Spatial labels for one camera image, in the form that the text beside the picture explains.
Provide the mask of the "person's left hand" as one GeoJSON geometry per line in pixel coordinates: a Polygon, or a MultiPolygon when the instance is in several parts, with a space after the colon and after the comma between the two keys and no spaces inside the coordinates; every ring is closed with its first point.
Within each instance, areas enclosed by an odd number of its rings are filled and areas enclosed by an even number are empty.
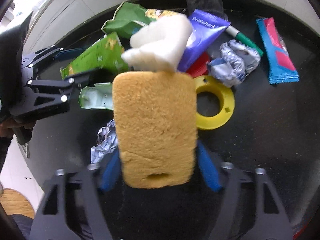
{"type": "Polygon", "coordinates": [[[36,122],[30,123],[18,123],[14,119],[9,118],[0,124],[0,137],[1,138],[12,138],[14,135],[14,128],[24,127],[26,129],[33,129],[36,122]]]}

